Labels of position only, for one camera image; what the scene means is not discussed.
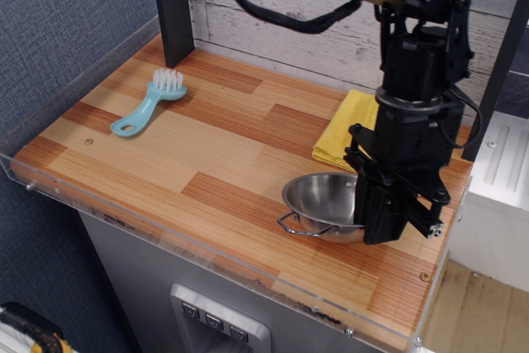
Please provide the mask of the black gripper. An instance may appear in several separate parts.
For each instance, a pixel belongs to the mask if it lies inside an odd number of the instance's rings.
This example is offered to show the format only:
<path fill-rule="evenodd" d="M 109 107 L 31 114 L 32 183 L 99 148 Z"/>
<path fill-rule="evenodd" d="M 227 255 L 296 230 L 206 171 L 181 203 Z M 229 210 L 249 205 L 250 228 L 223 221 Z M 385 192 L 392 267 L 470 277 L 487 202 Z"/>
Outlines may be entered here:
<path fill-rule="evenodd" d="M 354 221 L 365 227 L 366 245 L 398 240 L 407 224 L 426 238 L 442 233 L 450 194 L 440 172 L 450 163 L 463 108 L 450 100 L 438 112 L 412 115 L 382 106 L 374 129 L 350 127 L 344 159 L 358 173 Z"/>

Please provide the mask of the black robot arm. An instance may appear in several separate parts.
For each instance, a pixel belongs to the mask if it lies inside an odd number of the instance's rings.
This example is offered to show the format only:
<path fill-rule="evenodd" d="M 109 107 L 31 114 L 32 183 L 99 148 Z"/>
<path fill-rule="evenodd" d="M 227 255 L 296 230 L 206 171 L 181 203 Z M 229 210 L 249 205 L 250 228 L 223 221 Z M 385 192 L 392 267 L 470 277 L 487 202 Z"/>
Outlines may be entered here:
<path fill-rule="evenodd" d="M 471 0 L 364 0 L 380 24 L 382 85 L 374 128 L 350 127 L 345 160 L 357 172 L 354 222 L 363 241 L 397 240 L 411 224 L 439 236 L 450 195 L 440 172 L 457 147 L 471 99 L 458 87 L 469 76 Z"/>

